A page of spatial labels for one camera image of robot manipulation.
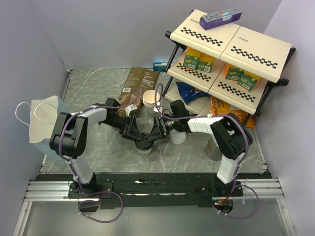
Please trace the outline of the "white plastic cup lids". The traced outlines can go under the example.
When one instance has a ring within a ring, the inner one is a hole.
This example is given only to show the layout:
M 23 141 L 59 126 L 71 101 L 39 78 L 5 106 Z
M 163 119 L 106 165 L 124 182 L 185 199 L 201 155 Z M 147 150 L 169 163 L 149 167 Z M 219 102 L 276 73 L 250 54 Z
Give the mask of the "white plastic cup lids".
M 187 139 L 186 132 L 172 130 L 169 134 L 169 139 L 174 144 L 182 144 Z

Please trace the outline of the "single white paper cup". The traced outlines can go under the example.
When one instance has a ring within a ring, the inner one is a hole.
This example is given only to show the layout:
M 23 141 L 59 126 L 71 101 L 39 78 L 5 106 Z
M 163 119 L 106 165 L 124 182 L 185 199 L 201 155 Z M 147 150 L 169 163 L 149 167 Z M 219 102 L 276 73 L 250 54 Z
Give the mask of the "single white paper cup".
M 152 148 L 147 148 L 147 149 L 137 149 L 138 152 L 141 154 L 141 155 L 150 155 L 151 152 L 152 152 Z

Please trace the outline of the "white paper cup stack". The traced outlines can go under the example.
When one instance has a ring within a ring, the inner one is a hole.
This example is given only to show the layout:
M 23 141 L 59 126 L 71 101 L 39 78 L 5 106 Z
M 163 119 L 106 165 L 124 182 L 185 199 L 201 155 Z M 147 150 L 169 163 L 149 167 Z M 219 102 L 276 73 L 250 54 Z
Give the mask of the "white paper cup stack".
M 144 92 L 142 97 L 142 102 L 145 106 L 145 112 L 147 115 L 155 116 L 156 112 L 154 111 L 155 108 L 155 90 L 148 90 Z

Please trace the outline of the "light blue paper bag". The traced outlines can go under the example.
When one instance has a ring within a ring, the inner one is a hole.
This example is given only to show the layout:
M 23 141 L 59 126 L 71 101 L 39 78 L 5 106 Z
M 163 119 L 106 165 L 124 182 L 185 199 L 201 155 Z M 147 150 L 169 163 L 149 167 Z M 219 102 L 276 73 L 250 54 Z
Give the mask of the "light blue paper bag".
M 17 115 L 18 108 L 23 104 L 30 108 L 29 123 L 24 122 Z M 50 149 L 49 142 L 58 114 L 69 112 L 66 104 L 54 95 L 45 99 L 32 100 L 31 103 L 23 101 L 17 105 L 15 111 L 17 120 L 29 127 L 29 143 L 53 161 L 63 162 L 63 159 L 54 150 Z

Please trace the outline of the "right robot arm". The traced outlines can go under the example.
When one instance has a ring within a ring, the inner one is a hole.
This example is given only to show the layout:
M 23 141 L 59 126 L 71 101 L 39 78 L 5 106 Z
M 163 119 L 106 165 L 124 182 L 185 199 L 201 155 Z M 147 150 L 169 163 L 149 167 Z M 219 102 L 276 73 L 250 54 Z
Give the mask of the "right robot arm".
M 238 187 L 236 177 L 239 166 L 252 144 L 252 137 L 233 113 L 218 116 L 208 114 L 169 117 L 162 113 L 159 103 L 154 105 L 154 111 L 157 111 L 159 115 L 155 117 L 153 128 L 148 136 L 149 142 L 165 138 L 171 130 L 211 135 L 222 154 L 217 172 L 219 181 L 215 183 L 216 192 L 221 196 L 226 196 Z

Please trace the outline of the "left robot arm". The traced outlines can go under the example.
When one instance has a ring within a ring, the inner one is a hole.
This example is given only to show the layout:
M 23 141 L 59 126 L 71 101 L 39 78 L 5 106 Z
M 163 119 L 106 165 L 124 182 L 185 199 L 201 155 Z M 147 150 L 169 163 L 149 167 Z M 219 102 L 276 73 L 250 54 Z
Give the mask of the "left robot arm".
M 84 111 L 73 114 L 61 112 L 57 116 L 49 142 L 50 149 L 67 163 L 72 172 L 74 187 L 87 198 L 97 192 L 95 173 L 84 156 L 89 127 L 104 123 L 117 128 L 126 139 L 143 139 L 136 124 L 136 116 L 119 116 L 117 111 L 121 107 L 116 99 L 108 98 L 104 104 L 96 103 Z

